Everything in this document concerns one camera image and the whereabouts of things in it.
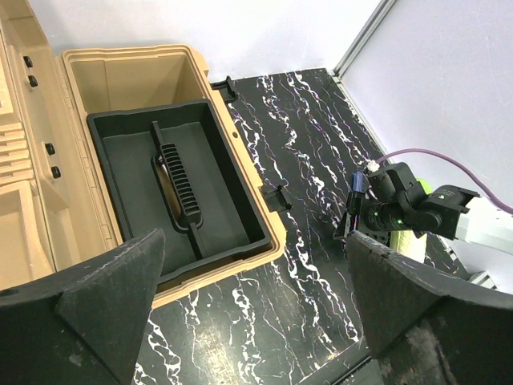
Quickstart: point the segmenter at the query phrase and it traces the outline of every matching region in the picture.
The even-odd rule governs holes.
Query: white connector
[[[367,169],[370,172],[376,172],[377,170],[379,170],[379,164],[376,163],[376,160],[370,160],[367,162]]]

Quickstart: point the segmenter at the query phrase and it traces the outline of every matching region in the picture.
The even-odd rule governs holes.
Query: removable tray insert
[[[162,282],[272,248],[210,101],[91,114],[87,123],[123,239],[166,234]]]

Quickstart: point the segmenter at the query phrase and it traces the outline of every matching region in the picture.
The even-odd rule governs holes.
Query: wall
[[[389,150],[421,147],[456,158],[513,205],[513,2],[399,0],[342,82]],[[475,185],[450,164],[401,156],[432,185]],[[513,293],[513,256],[454,249]]]
[[[30,0],[55,53],[187,43],[210,80],[334,68],[379,0]]]

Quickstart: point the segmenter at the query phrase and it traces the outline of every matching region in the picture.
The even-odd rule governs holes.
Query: open toolbox
[[[26,0],[0,0],[0,18],[0,290],[154,228],[166,234],[154,307],[282,255],[281,219],[201,55],[54,58]]]

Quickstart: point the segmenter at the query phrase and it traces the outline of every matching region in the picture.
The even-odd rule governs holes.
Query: marble countertop
[[[235,82],[229,107],[267,185],[285,186],[285,255],[153,310],[134,382],[329,384],[367,356],[348,264],[332,239],[352,173],[381,154],[326,70]],[[429,263],[466,272],[437,238]]]

